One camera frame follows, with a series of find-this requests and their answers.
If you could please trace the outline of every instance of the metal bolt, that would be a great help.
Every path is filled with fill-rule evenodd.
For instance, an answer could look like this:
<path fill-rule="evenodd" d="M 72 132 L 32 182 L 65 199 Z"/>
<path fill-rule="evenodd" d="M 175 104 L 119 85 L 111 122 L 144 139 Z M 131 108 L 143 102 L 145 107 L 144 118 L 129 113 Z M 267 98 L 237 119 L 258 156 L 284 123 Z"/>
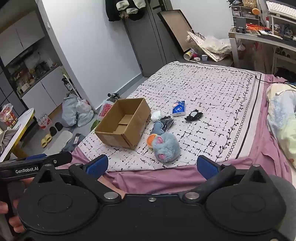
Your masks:
<path fill-rule="evenodd" d="M 188 192 L 185 194 L 185 197 L 190 200 L 198 199 L 200 195 L 197 192 Z"/>
<path fill-rule="evenodd" d="M 106 192 L 104 194 L 104 197 L 107 199 L 115 199 L 119 196 L 119 194 L 117 192 Z"/>
<path fill-rule="evenodd" d="M 156 198 L 155 197 L 150 197 L 150 198 L 148 198 L 148 201 L 155 202 L 156 201 Z"/>

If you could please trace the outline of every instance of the patterned bed cover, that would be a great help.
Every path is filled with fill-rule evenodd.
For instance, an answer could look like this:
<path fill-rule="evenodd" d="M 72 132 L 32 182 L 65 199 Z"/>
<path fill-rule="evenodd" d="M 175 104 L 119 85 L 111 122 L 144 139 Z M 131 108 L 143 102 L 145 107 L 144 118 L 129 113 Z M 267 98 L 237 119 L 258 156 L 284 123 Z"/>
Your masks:
<path fill-rule="evenodd" d="M 171 114 L 173 103 L 186 101 L 186 114 L 204 113 L 196 122 L 175 117 L 169 132 L 175 134 L 181 155 L 169 164 L 156 161 L 146 139 L 150 122 L 134 151 L 103 144 L 94 131 L 79 144 L 89 160 L 109 157 L 108 171 L 155 170 L 196 164 L 198 155 L 223 162 L 249 155 L 263 95 L 264 74 L 217 65 L 172 62 L 140 85 L 129 98 L 144 97 L 151 111 Z"/>

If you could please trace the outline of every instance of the blue tissue package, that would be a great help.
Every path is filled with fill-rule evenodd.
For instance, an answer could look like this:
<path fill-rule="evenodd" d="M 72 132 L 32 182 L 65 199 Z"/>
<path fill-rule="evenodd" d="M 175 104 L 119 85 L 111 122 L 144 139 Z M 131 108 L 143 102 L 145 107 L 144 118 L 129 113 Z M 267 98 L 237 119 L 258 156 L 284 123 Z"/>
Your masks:
<path fill-rule="evenodd" d="M 173 105 L 172 116 L 186 115 L 186 103 L 185 100 L 177 101 Z"/>

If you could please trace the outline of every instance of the door handle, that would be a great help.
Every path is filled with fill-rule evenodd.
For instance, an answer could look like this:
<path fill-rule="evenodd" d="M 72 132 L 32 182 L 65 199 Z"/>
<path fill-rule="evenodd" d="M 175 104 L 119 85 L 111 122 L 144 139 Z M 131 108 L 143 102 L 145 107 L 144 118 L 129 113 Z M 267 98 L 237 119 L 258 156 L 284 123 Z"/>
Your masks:
<path fill-rule="evenodd" d="M 161 8 L 162 11 L 166 11 L 163 0 L 158 0 L 158 2 L 159 2 L 159 5 L 156 6 L 156 7 L 153 7 L 152 9 L 154 10 L 154 9 L 157 9 L 157 8 Z"/>

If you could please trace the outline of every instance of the pink bed sheet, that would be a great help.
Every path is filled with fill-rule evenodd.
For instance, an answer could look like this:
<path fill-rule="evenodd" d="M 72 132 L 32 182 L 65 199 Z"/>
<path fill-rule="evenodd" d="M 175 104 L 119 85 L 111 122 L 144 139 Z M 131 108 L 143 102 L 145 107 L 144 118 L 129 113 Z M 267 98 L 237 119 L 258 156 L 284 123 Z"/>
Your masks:
<path fill-rule="evenodd" d="M 265 75 L 265 81 L 283 82 L 284 79 Z M 266 92 L 268 86 L 268 83 L 264 83 L 263 93 Z M 266 125 L 267 111 L 268 103 L 264 94 L 250 155 L 225 163 L 231 163 L 238 169 L 248 169 L 252 164 L 260 164 L 268 174 L 277 175 L 292 182 L 289 164 L 276 139 L 268 131 Z M 73 151 L 72 156 L 71 164 L 89 162 L 78 147 Z M 115 187 L 127 193 L 135 194 L 163 194 L 190 190 L 205 181 L 195 165 L 152 171 L 107 172 L 104 177 Z"/>

